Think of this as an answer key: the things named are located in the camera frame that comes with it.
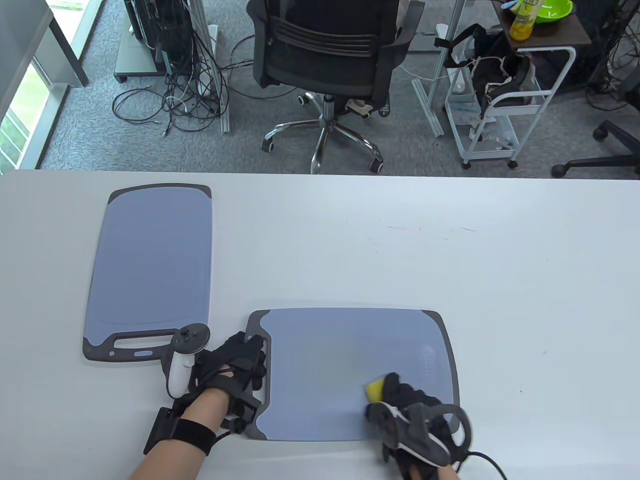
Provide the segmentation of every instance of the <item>blue cutting board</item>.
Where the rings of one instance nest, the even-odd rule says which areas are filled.
[[[153,184],[111,194],[84,319],[87,359],[156,360],[166,345],[116,348],[115,341],[208,323],[212,228],[209,187]]]
[[[265,403],[246,429],[261,440],[364,440],[365,386],[389,372],[443,403],[460,404],[444,322],[436,312],[290,308],[251,314],[266,339]],[[458,428],[457,419],[450,423]]]

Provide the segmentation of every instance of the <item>black mesh office chair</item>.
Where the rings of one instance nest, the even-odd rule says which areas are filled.
[[[633,69],[629,76],[616,87],[618,100],[628,102],[640,112],[640,65]],[[570,168],[590,166],[633,166],[640,175],[640,140],[629,132],[618,127],[610,120],[605,120],[593,131],[597,141],[604,141],[611,133],[630,152],[629,155],[615,155],[581,160],[571,160],[565,164],[559,163],[551,168],[551,176],[561,179]]]
[[[380,172],[383,158],[377,146],[339,120],[348,112],[349,99],[364,100],[372,111],[387,105],[391,74],[404,61],[424,3],[410,3],[396,35],[397,7],[398,0],[249,0],[256,82],[263,88],[284,83],[308,90],[298,101],[313,103],[319,114],[315,120],[276,125],[264,136],[265,152],[273,150],[276,133],[318,127],[311,173],[320,172],[331,131],[369,149],[374,157],[369,169]]]

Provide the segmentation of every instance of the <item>yellow sponge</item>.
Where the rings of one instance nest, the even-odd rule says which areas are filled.
[[[379,380],[372,381],[365,387],[369,402],[382,402],[382,387],[384,386],[384,384],[385,378],[382,377]]]

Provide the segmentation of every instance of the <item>black glove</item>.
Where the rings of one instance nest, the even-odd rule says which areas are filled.
[[[400,411],[405,410],[414,403],[424,403],[427,406],[435,406],[442,403],[436,397],[430,397],[422,390],[415,390],[407,383],[400,383],[400,377],[397,373],[390,373],[385,377],[385,382],[382,387],[382,401],[391,406],[395,406]],[[430,422],[429,432],[437,437],[449,450],[451,463],[465,461],[467,459],[468,452],[460,449],[456,445],[456,442],[453,441],[449,425],[441,415]],[[423,480],[429,479],[437,473],[435,467],[419,461],[407,452],[390,452],[390,455],[395,457],[402,475],[406,476],[406,478],[409,478],[407,475],[411,465],[415,465],[418,468]]]
[[[260,406],[260,402],[245,390],[250,383],[253,390],[262,388],[262,378],[266,374],[263,343],[264,339],[260,335],[254,335],[245,342],[244,332],[238,332],[214,351],[202,350],[197,353],[191,370],[189,393],[176,399],[172,409],[177,415],[181,415],[205,389],[218,388],[229,395],[228,412],[242,420],[232,428],[240,433],[253,420],[250,411],[247,410],[248,415],[245,416],[245,407],[255,412]],[[163,358],[165,376],[169,375],[172,355],[173,351],[169,349]],[[228,365],[228,369],[223,369],[224,365]],[[232,372],[233,375],[221,375],[224,372]]]
[[[244,332],[238,332],[214,351],[201,351],[196,355],[193,366],[191,379],[196,385],[192,386],[196,391],[212,388],[215,383],[213,380],[222,373],[223,365],[229,365],[229,369],[225,371],[233,372],[232,378],[238,383],[240,390],[246,390],[249,382],[253,390],[260,390],[262,377],[267,372],[264,367],[266,356],[262,351],[263,344],[264,339],[260,335],[254,335],[245,342]]]

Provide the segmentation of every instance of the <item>yellow drink bottle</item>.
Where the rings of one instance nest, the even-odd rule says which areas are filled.
[[[520,9],[516,15],[516,19],[511,25],[509,35],[514,40],[523,42],[531,36],[536,18],[542,10],[542,5],[545,0],[522,0],[520,3]]]

